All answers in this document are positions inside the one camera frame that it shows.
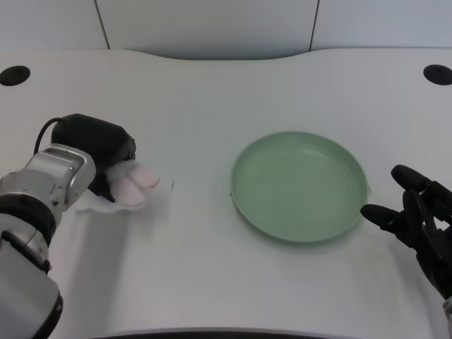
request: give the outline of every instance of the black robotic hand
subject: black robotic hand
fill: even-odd
[[[452,296],[452,227],[438,230],[434,218],[452,225],[452,192],[406,166],[395,166],[391,175],[405,190],[403,210],[368,204],[361,214],[413,248],[429,282],[448,299]]]
[[[52,131],[52,142],[68,145],[91,155],[96,176],[88,189],[96,196],[114,202],[105,171],[121,161],[135,160],[135,140],[120,126],[88,117],[71,114],[58,118]]]

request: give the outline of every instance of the black hole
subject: black hole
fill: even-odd
[[[25,66],[13,66],[0,73],[0,84],[3,86],[16,86],[28,79],[30,69]]]
[[[437,85],[452,85],[452,69],[442,65],[430,65],[424,69],[425,78]]]

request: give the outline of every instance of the plate rim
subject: plate rim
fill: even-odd
[[[326,242],[328,240],[335,239],[336,237],[339,237],[342,234],[348,233],[351,229],[356,227],[359,224],[359,222],[362,220],[361,213],[358,213],[357,217],[347,227],[345,227],[342,230],[336,232],[334,235],[331,235],[329,237],[325,237],[325,238],[322,238],[322,239],[306,240],[306,241],[304,241],[304,240],[294,240],[294,239],[286,238],[286,237],[283,237],[283,236],[280,236],[280,235],[271,234],[269,232],[266,232],[266,231],[262,230],[260,227],[256,226],[254,222],[250,221],[250,219],[246,216],[244,211],[240,208],[239,204],[237,203],[237,197],[236,197],[234,189],[233,189],[233,183],[234,183],[234,173],[236,172],[236,168],[237,168],[237,165],[238,165],[240,157],[248,149],[250,149],[254,144],[261,142],[263,139],[270,138],[272,136],[277,136],[277,135],[280,135],[280,134],[289,134],[289,133],[304,134],[304,135],[315,136],[317,138],[322,138],[322,139],[325,139],[325,140],[337,145],[338,147],[342,148],[345,152],[347,152],[352,157],[352,159],[357,163],[359,168],[361,169],[361,172],[362,172],[363,177],[364,177],[364,183],[365,183],[366,188],[367,188],[366,189],[366,196],[364,197],[364,204],[366,204],[368,202],[370,187],[369,187],[369,181],[367,180],[366,172],[364,171],[364,169],[363,169],[361,163],[358,161],[358,159],[347,148],[345,148],[341,144],[335,142],[334,140],[331,140],[330,138],[326,138],[325,136],[321,136],[320,134],[311,133],[311,132],[305,132],[305,131],[280,131],[280,132],[266,134],[265,136],[262,136],[262,137],[256,139],[255,141],[253,141],[250,144],[248,144],[238,154],[238,156],[235,158],[234,164],[232,166],[231,175],[230,175],[230,191],[231,191],[232,202],[234,203],[235,208],[240,212],[241,216],[246,220],[246,222],[249,223],[252,227],[254,227],[255,229],[259,230],[260,232],[262,232],[264,234],[267,234],[269,237],[273,237],[273,238],[276,238],[276,239],[279,239],[279,240],[283,240],[285,242],[291,242],[291,243],[295,243],[295,244],[315,244],[315,243],[319,243],[319,242]]]

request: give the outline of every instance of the white table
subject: white table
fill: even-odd
[[[294,246],[245,225],[229,178],[239,152],[285,130],[319,133],[361,162],[370,201],[401,209],[394,165],[452,182],[452,50],[349,49],[271,61],[177,61],[127,51],[0,54],[1,173],[21,168],[46,120],[88,114],[123,126],[162,175],[138,213],[66,213],[50,275],[64,297],[52,338],[180,328],[255,328],[328,338],[446,338],[415,253],[364,223]],[[49,140],[47,134],[43,143]]]

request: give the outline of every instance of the green plate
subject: green plate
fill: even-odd
[[[354,227],[368,186],[344,147],[315,134],[283,132],[242,152],[232,170],[231,192],[253,226],[278,239],[307,243]]]

